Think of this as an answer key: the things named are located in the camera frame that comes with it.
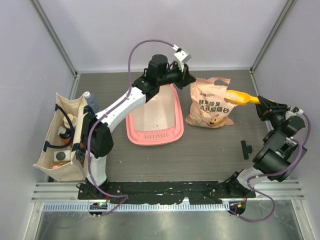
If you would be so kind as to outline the black bag clip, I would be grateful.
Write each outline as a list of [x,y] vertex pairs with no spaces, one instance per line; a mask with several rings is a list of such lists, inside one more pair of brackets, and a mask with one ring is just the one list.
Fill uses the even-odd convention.
[[243,158],[245,160],[249,159],[249,154],[251,154],[253,152],[253,148],[251,145],[247,145],[245,140],[241,140],[241,149],[242,149],[242,154],[243,154]]

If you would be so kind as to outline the pink cat litter bag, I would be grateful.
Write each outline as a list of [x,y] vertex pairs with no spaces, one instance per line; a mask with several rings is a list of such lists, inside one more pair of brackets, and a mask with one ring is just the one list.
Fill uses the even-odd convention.
[[185,122],[210,129],[233,125],[229,114],[236,105],[225,100],[230,81],[223,77],[197,78],[190,85],[192,103]]

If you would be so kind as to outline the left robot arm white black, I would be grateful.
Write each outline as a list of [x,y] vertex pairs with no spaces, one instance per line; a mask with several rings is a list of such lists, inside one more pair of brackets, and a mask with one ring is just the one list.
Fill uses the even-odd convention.
[[106,109],[96,113],[87,113],[83,118],[81,141],[86,147],[88,159],[87,181],[91,183],[89,194],[100,200],[107,192],[104,183],[107,180],[107,155],[114,146],[112,132],[116,126],[135,109],[149,102],[160,91],[161,86],[174,84],[183,89],[195,82],[190,74],[187,61],[191,54],[179,49],[174,61],[168,63],[163,54],[154,55],[128,91]]

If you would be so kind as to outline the yellow plastic scoop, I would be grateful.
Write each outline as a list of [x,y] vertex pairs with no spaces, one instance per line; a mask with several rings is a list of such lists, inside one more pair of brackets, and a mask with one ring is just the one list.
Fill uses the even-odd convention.
[[247,103],[260,104],[260,101],[256,96],[251,96],[248,93],[237,90],[227,90],[225,99],[232,101],[237,105],[246,105]]

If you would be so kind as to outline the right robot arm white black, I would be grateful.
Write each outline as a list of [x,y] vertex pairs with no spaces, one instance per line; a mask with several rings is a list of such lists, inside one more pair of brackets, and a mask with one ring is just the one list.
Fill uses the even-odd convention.
[[247,197],[263,181],[285,180],[307,152],[305,143],[294,135],[306,127],[304,111],[258,96],[256,110],[261,121],[273,129],[263,139],[263,147],[253,158],[253,166],[235,172],[226,183],[226,193],[233,198]]

